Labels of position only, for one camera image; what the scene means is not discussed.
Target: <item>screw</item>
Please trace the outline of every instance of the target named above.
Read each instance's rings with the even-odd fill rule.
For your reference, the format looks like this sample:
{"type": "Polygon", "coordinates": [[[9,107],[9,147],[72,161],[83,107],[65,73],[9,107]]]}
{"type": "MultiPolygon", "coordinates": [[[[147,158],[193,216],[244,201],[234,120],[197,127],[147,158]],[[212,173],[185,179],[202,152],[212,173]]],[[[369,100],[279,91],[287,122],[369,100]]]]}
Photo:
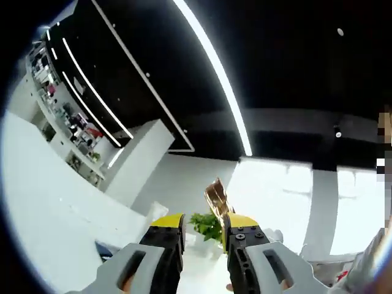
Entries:
{"type": "Polygon", "coordinates": [[[237,240],[243,240],[243,239],[245,239],[245,235],[244,234],[237,234],[237,235],[235,235],[235,238],[237,240]]]}

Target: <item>gold object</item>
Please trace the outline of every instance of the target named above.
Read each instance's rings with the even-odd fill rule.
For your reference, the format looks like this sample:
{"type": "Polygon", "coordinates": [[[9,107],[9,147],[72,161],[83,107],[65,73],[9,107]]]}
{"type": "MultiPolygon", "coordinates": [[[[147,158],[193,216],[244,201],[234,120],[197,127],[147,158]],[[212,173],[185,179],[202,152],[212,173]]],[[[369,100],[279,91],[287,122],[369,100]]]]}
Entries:
{"type": "Polygon", "coordinates": [[[222,185],[221,179],[217,178],[206,188],[204,197],[223,228],[223,217],[227,213],[234,213],[234,209],[227,201],[226,191],[222,185]]]}

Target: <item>window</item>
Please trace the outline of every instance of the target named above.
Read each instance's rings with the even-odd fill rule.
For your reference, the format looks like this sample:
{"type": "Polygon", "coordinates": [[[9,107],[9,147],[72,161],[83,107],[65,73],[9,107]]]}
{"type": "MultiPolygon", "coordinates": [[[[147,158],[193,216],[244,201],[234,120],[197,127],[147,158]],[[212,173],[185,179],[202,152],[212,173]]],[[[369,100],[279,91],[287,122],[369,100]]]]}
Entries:
{"type": "Polygon", "coordinates": [[[261,159],[243,159],[227,187],[236,213],[259,226],[279,229],[284,244],[299,253],[311,210],[311,165],[261,159]]]}
{"type": "Polygon", "coordinates": [[[363,251],[384,226],[384,183],[370,170],[338,168],[339,204],[332,255],[363,251]]]}

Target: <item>white wall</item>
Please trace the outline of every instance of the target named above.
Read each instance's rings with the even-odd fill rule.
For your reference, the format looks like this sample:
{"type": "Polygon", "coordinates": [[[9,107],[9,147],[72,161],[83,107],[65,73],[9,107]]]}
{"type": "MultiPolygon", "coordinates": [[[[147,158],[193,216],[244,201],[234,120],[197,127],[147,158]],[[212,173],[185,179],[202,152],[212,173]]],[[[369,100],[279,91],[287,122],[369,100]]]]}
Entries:
{"type": "Polygon", "coordinates": [[[306,260],[325,260],[330,256],[337,218],[337,173],[313,170],[311,214],[302,255],[306,260]]]}
{"type": "Polygon", "coordinates": [[[31,73],[28,72],[19,81],[14,92],[11,93],[7,109],[26,121],[32,121],[39,110],[36,102],[37,98],[38,93],[34,80],[32,79],[31,73]]]}
{"type": "Polygon", "coordinates": [[[145,217],[74,172],[36,126],[6,113],[2,175],[9,221],[20,249],[55,293],[81,290],[101,264],[95,240],[138,241],[145,217]]]}
{"type": "Polygon", "coordinates": [[[100,189],[116,201],[131,207],[173,141],[173,135],[161,120],[147,122],[107,171],[100,189]]]}
{"type": "Polygon", "coordinates": [[[166,154],[136,198],[132,209],[146,215],[153,201],[169,214],[208,213],[204,191],[217,177],[227,187],[237,162],[166,154]]]}
{"type": "Polygon", "coordinates": [[[94,152],[100,154],[100,160],[109,164],[113,156],[119,151],[110,143],[107,137],[102,137],[99,142],[94,146],[94,152]]]}

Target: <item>led light strip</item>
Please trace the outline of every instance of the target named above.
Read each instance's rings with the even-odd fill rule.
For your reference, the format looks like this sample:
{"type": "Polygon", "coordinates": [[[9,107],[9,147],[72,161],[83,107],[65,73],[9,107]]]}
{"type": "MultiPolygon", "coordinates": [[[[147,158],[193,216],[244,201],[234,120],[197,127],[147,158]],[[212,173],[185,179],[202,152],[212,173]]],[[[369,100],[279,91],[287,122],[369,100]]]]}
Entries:
{"type": "Polygon", "coordinates": [[[52,48],[52,49],[51,49],[51,52],[53,53],[53,56],[55,57],[55,60],[57,60],[57,54],[56,54],[56,52],[55,52],[55,49],[52,48]]]}
{"type": "Polygon", "coordinates": [[[74,86],[71,84],[71,82],[69,81],[67,75],[65,72],[62,72],[62,75],[64,76],[64,78],[66,79],[66,81],[68,82],[68,85],[70,86],[71,90],[73,91],[73,93],[76,95],[76,97],[79,99],[80,103],[85,107],[85,109],[87,110],[87,112],[91,115],[91,117],[98,123],[98,125],[102,128],[102,130],[104,130],[104,132],[109,136],[109,138],[111,138],[117,146],[121,147],[121,144],[116,140],[115,137],[113,137],[111,135],[111,133],[109,133],[109,131],[102,125],[102,123],[96,118],[96,116],[92,113],[92,111],[90,110],[90,108],[87,107],[87,105],[85,104],[85,102],[80,98],[79,94],[76,92],[74,86]]]}
{"type": "Polygon", "coordinates": [[[219,60],[219,57],[216,54],[216,51],[215,51],[211,41],[209,40],[204,29],[202,28],[202,26],[198,22],[197,18],[193,14],[193,12],[186,5],[186,3],[183,0],[173,0],[173,2],[177,5],[178,9],[184,15],[185,19],[188,21],[191,28],[196,33],[196,36],[198,37],[200,43],[202,44],[204,50],[206,51],[207,56],[209,58],[209,61],[211,61],[211,64],[214,67],[215,73],[218,76],[220,84],[222,85],[223,91],[226,94],[228,104],[230,105],[230,108],[232,109],[234,120],[237,124],[238,132],[239,132],[239,135],[240,135],[241,140],[243,142],[245,154],[247,156],[252,156],[251,144],[249,143],[249,138],[247,136],[247,132],[245,129],[244,120],[243,120],[243,117],[241,116],[241,112],[239,111],[237,100],[235,99],[235,95],[234,95],[232,86],[227,78],[227,75],[225,73],[223,65],[222,65],[221,61],[219,60]]]}
{"type": "Polygon", "coordinates": [[[109,112],[109,114],[111,115],[111,117],[118,123],[118,125],[120,126],[120,128],[122,128],[125,133],[131,138],[133,139],[134,136],[128,131],[128,129],[121,123],[121,121],[117,118],[117,116],[112,112],[112,110],[108,107],[108,105],[106,105],[106,103],[102,100],[102,98],[100,97],[100,95],[98,94],[98,92],[94,89],[94,87],[92,86],[92,84],[90,83],[90,81],[87,79],[85,73],[81,70],[79,64],[77,63],[74,55],[72,54],[67,41],[65,40],[65,38],[62,38],[62,41],[64,43],[64,45],[66,46],[66,49],[68,51],[69,56],[71,57],[73,63],[75,64],[76,68],[78,69],[80,75],[83,77],[83,79],[85,80],[86,84],[90,87],[91,91],[95,94],[95,96],[98,98],[99,102],[105,107],[106,111],[109,112]]]}
{"type": "Polygon", "coordinates": [[[113,164],[115,164],[116,160],[118,159],[120,154],[123,153],[123,151],[124,151],[124,148],[121,148],[119,151],[117,151],[117,153],[113,156],[113,158],[109,162],[108,169],[111,168],[113,166],[113,164]]]}
{"type": "Polygon", "coordinates": [[[166,115],[169,117],[169,119],[172,121],[180,135],[183,137],[185,142],[188,144],[189,149],[169,149],[168,152],[195,152],[195,148],[193,147],[192,143],[189,141],[188,137],[184,133],[184,130],[179,126],[177,123],[176,119],[173,117],[173,115],[170,113],[170,110],[166,107],[164,101],[160,96],[158,95],[157,91],[154,89],[148,78],[146,77],[145,73],[141,70],[140,66],[137,64],[135,58],[131,55],[129,52],[128,48],[125,46],[124,42],[121,40],[120,36],[117,34],[116,30],[113,28],[113,25],[110,23],[109,19],[106,17],[104,14],[103,10],[99,7],[98,3],[95,0],[91,0],[91,2],[94,4],[96,7],[98,13],[106,23],[107,27],[109,28],[110,32],[113,34],[113,36],[116,38],[117,42],[119,43],[120,47],[122,50],[125,52],[126,56],[128,57],[129,61],[133,64],[135,67],[136,71],[139,73],[140,77],[143,79],[143,81],[146,83],[147,87],[151,91],[151,93],[154,95],[155,99],[157,99],[159,105],[164,109],[164,112],[166,115]]]}

